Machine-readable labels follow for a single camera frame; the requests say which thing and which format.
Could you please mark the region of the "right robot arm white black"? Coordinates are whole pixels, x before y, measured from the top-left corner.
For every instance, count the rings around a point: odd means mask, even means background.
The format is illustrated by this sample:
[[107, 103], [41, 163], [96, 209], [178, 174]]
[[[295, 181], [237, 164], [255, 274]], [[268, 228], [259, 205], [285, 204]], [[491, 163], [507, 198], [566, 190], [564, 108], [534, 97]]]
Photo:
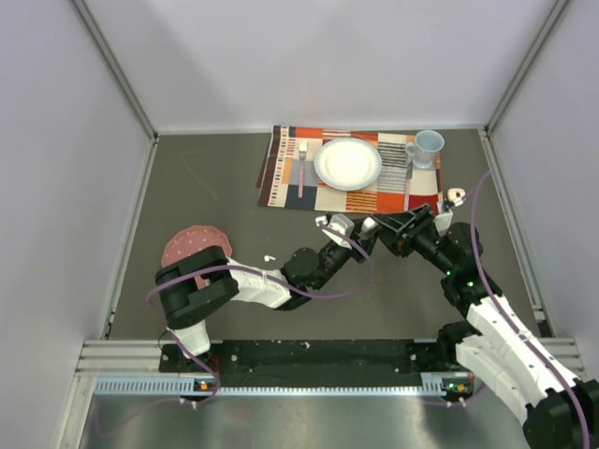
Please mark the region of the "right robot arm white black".
[[476, 227], [452, 222], [441, 230], [427, 205], [372, 220], [394, 255], [418, 253], [445, 274], [444, 295], [463, 319], [440, 331], [439, 363], [478, 377], [518, 419], [530, 447], [597, 447], [597, 381], [581, 380], [518, 318], [482, 267]]

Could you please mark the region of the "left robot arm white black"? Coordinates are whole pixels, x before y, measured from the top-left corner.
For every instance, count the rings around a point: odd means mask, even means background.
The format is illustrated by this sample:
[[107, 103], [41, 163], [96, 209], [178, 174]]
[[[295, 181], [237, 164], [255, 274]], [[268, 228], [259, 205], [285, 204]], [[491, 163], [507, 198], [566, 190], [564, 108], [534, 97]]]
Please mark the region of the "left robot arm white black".
[[[312, 299], [347, 297], [368, 286], [373, 278], [371, 254], [376, 237], [356, 235], [342, 241], [331, 240], [318, 252], [301, 248], [275, 270], [245, 266], [227, 257], [220, 247], [211, 246], [160, 269], [146, 300], [162, 311], [168, 332], [182, 346], [179, 357], [184, 365], [203, 370], [212, 360], [206, 320], [228, 302], [293, 311]], [[366, 280], [351, 291], [320, 294], [350, 259], [368, 263]]]

